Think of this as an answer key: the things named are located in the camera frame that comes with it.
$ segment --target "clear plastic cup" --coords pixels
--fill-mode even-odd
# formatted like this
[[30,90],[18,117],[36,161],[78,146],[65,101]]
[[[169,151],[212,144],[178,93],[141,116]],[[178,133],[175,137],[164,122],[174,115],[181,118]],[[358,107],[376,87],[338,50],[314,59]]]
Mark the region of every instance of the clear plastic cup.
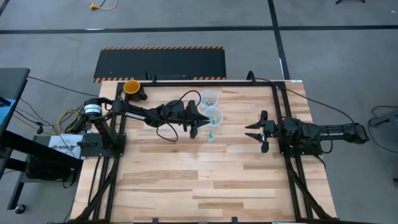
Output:
[[220,109],[215,108],[214,106],[209,106],[205,111],[203,112],[203,115],[209,118],[210,123],[207,125],[211,128],[216,128],[218,127],[221,122],[223,122],[224,114],[221,112]]
[[218,103],[218,94],[214,90],[205,90],[200,93],[200,106],[205,110],[210,106],[216,106]]

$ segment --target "wheel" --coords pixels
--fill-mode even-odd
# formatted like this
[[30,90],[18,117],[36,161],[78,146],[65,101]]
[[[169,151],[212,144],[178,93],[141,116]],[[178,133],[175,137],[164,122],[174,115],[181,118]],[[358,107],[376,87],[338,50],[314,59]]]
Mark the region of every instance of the wheel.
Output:
[[14,209],[16,214],[22,214],[26,210],[26,206],[23,204],[17,204],[17,207]]

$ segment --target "gray concrete floor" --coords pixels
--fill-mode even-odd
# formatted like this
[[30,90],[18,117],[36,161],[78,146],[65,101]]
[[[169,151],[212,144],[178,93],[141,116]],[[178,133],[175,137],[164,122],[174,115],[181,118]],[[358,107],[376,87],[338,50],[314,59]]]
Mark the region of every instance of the gray concrete floor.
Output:
[[[0,29],[271,25],[267,1],[260,0],[133,0],[120,1],[114,11],[94,12],[88,9],[92,1],[11,0],[0,17]],[[366,4],[344,0],[340,5],[332,0],[277,0],[275,7],[281,26],[398,24],[395,0],[368,0]],[[304,81],[307,96],[347,112],[362,124],[371,117],[373,106],[397,105],[398,30],[285,31],[281,35],[290,76]],[[100,48],[172,45],[224,46],[230,79],[245,78],[248,70],[258,77],[282,78],[272,31],[0,35],[0,67],[28,67],[33,77],[98,94],[100,86],[91,81]],[[76,108],[89,96],[29,80],[22,97],[41,116],[56,122],[60,113]],[[23,103],[18,107],[28,109]],[[348,122],[322,106],[310,103],[310,107],[318,124]],[[372,131],[381,144],[398,151],[398,141],[389,128]],[[11,121],[9,130],[27,138],[34,135],[18,120]],[[396,223],[395,154],[373,142],[363,146],[336,142],[325,160],[340,218]],[[26,185],[20,202],[29,208],[23,215],[15,215],[6,206],[16,178],[14,172],[0,181],[4,223],[63,221],[76,184],[67,190],[57,183]]]

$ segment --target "cup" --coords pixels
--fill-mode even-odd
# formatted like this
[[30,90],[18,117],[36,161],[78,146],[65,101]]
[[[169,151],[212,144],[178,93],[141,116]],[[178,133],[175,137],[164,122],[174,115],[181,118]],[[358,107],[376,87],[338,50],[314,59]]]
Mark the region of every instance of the cup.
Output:
[[221,122],[223,122],[223,112],[221,112],[220,109],[214,106],[207,107],[203,114],[209,118],[210,123],[208,123],[207,125],[211,128],[217,128],[221,124]]
[[142,87],[137,80],[126,82],[123,86],[123,90],[128,100],[138,102],[148,99],[148,96],[144,92],[144,87]]
[[205,90],[200,93],[201,102],[200,106],[202,109],[207,109],[211,106],[216,106],[218,103],[218,95],[214,90]]

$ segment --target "yellow and black hazard stripe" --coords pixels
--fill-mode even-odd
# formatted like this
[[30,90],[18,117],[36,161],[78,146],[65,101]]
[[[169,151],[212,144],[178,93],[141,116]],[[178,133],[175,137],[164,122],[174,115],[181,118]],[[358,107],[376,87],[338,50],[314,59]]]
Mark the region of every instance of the yellow and black hazard stripe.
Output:
[[226,77],[193,77],[194,80],[225,80]]
[[127,77],[94,78],[93,83],[101,83],[103,81],[129,81],[133,79],[134,78],[127,78]]
[[220,46],[191,46],[191,47],[103,47],[102,50],[180,50],[180,49],[224,49]]
[[[129,81],[134,78],[126,77],[110,77],[110,78],[94,78],[93,83],[101,83],[103,81]],[[193,77],[193,80],[226,80],[226,77]]]

